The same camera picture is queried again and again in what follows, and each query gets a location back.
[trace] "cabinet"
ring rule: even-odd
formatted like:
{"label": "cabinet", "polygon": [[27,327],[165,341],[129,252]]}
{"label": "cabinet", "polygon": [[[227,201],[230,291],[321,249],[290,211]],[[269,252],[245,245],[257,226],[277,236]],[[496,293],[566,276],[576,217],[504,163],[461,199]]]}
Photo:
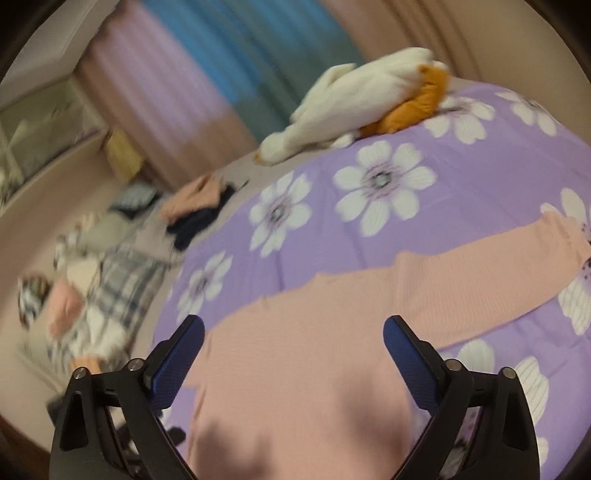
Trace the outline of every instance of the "cabinet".
{"label": "cabinet", "polygon": [[0,111],[0,209],[53,163],[70,164],[82,147],[95,153],[107,126],[73,78]]}

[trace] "floor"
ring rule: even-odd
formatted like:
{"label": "floor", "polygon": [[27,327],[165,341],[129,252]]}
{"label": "floor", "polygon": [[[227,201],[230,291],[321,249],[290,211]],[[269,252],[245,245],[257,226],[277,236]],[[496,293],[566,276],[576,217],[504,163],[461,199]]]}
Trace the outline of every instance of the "floor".
{"label": "floor", "polygon": [[55,393],[17,360],[22,335],[17,309],[17,277],[41,271],[53,278],[55,238],[86,212],[105,210],[123,189],[103,154],[86,158],[48,187],[34,210],[0,232],[0,413],[18,430],[47,449],[53,426],[45,401]]}

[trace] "pink curtain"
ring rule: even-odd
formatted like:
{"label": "pink curtain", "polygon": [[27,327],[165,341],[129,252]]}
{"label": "pink curtain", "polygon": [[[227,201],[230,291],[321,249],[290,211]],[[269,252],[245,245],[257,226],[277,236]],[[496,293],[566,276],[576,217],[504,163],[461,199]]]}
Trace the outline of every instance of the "pink curtain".
{"label": "pink curtain", "polygon": [[139,2],[120,3],[76,74],[174,189],[256,148],[232,107]]}

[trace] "pink sweater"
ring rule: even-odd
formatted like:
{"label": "pink sweater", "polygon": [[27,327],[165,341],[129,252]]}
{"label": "pink sweater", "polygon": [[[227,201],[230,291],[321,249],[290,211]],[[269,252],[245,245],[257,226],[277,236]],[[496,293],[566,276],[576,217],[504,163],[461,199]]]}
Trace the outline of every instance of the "pink sweater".
{"label": "pink sweater", "polygon": [[200,478],[376,480],[408,455],[407,389],[382,340],[400,314],[442,348],[550,300],[591,247],[574,219],[525,227],[434,257],[316,275],[212,330],[186,385],[197,387],[189,464]]}

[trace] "bedsheet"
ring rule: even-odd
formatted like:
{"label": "bedsheet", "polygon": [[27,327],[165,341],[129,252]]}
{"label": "bedsheet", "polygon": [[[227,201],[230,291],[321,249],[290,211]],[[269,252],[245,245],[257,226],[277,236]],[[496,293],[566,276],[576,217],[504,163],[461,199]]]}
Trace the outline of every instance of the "bedsheet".
{"label": "bedsheet", "polygon": [[[188,313],[211,329],[319,271],[390,265],[402,250],[438,254],[531,223],[547,209],[574,216],[591,240],[590,203],[591,148],[537,103],[474,84],[436,117],[322,155],[240,207],[187,253],[154,342]],[[516,368],[545,480],[562,470],[591,423],[590,323],[591,262],[555,299],[442,351],[470,369]],[[168,422],[188,430],[198,397],[187,385]]]}

